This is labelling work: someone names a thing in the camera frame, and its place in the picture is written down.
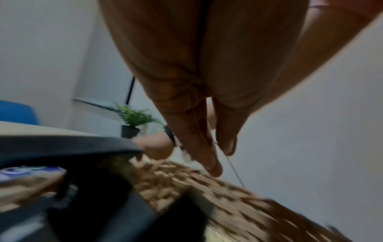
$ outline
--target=fingernail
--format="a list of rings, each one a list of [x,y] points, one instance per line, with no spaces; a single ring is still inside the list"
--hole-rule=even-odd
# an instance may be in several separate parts
[[[225,154],[230,153],[231,150],[233,149],[233,144],[234,144],[233,140],[230,140],[230,142],[223,144],[221,146],[222,152]]]

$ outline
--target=black plant pot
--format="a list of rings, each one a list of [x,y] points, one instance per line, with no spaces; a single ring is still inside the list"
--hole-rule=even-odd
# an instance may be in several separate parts
[[[126,125],[121,126],[121,137],[131,139],[139,133],[140,129],[135,127],[129,127]]]

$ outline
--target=wicker basket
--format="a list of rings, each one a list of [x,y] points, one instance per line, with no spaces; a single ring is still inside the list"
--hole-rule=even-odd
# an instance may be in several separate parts
[[[214,204],[207,241],[350,241],[275,201],[178,163],[156,161],[137,168],[135,189],[160,213],[189,186]]]

